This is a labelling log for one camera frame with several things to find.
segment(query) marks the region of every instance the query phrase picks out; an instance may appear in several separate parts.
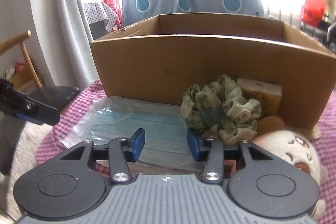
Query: screw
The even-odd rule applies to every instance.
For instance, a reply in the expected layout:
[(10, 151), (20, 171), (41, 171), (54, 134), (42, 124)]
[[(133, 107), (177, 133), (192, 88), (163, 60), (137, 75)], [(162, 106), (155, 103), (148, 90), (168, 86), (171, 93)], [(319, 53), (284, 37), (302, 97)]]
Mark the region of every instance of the screw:
[(221, 175), (218, 174), (218, 173), (215, 173), (215, 172), (209, 172), (209, 173), (206, 173), (204, 175), (204, 178), (206, 180), (216, 181), (216, 180), (219, 180), (221, 178)]
[(165, 176), (162, 180), (165, 181), (165, 182), (167, 182), (167, 181), (170, 181), (171, 178), (169, 176)]
[(112, 178), (115, 181), (126, 181), (129, 179), (129, 175), (127, 175), (126, 173), (116, 173), (113, 175)]

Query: white wall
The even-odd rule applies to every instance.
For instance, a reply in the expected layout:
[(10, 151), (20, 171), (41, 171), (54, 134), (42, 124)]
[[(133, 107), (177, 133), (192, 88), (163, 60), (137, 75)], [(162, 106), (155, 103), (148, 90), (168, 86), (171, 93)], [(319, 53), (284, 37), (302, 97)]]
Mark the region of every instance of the white wall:
[[(0, 0), (0, 41), (27, 30), (31, 30), (32, 33), (32, 37), (25, 42), (28, 53), (36, 70), (42, 75), (43, 81), (47, 85), (52, 85), (53, 80), (37, 38), (30, 0)], [(2, 74), (8, 65), (14, 64), (21, 55), (19, 45), (2, 55), (0, 73)]]
[(78, 86), (59, 21), (56, 0), (30, 0), (35, 28), (55, 85)]

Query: plush toy face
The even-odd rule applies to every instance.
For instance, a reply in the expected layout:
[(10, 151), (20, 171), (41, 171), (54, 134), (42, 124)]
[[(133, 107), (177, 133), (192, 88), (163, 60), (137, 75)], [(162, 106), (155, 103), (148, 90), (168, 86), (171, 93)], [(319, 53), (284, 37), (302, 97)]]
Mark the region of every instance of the plush toy face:
[(266, 133), (253, 142), (310, 174), (320, 185), (320, 161), (313, 145), (303, 136), (288, 130)]

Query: open box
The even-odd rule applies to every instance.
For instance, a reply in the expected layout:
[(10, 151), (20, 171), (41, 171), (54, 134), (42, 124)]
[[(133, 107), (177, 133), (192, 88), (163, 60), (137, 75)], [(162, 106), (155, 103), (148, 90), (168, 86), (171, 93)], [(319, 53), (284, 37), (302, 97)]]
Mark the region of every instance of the open box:
[(289, 25), (235, 14), (167, 14), (91, 43), (107, 96), (180, 105), (193, 83), (226, 74), (278, 84), (278, 115), (313, 128), (336, 82), (336, 55)]

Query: clear plastic bag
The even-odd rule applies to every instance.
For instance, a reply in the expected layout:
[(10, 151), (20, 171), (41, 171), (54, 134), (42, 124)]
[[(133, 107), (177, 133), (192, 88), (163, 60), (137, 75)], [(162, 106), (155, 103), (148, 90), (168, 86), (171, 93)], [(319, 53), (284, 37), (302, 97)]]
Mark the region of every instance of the clear plastic bag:
[(150, 169), (169, 174), (202, 172), (204, 165), (196, 163), (190, 153), (179, 106), (117, 96), (104, 98), (93, 103), (62, 143), (67, 148), (86, 139), (96, 145), (106, 144), (110, 139), (129, 138), (138, 128), (145, 130), (146, 142), (135, 166), (137, 171), (144, 167), (141, 173), (147, 174)]

